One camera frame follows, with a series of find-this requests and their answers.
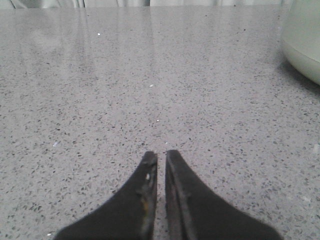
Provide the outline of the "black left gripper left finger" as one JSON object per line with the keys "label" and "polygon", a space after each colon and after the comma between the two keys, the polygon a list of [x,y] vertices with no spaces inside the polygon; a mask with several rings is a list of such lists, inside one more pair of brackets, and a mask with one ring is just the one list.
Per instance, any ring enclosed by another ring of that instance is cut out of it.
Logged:
{"label": "black left gripper left finger", "polygon": [[147,151],[131,177],[98,209],[66,226],[56,240],[151,240],[157,207],[158,158]]}

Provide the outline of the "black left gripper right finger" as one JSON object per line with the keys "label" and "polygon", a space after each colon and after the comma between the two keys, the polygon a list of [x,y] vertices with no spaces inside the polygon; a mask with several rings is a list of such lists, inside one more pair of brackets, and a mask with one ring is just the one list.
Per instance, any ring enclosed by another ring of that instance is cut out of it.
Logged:
{"label": "black left gripper right finger", "polygon": [[177,150],[166,153],[165,197],[172,240],[280,240],[271,226],[215,194]]}

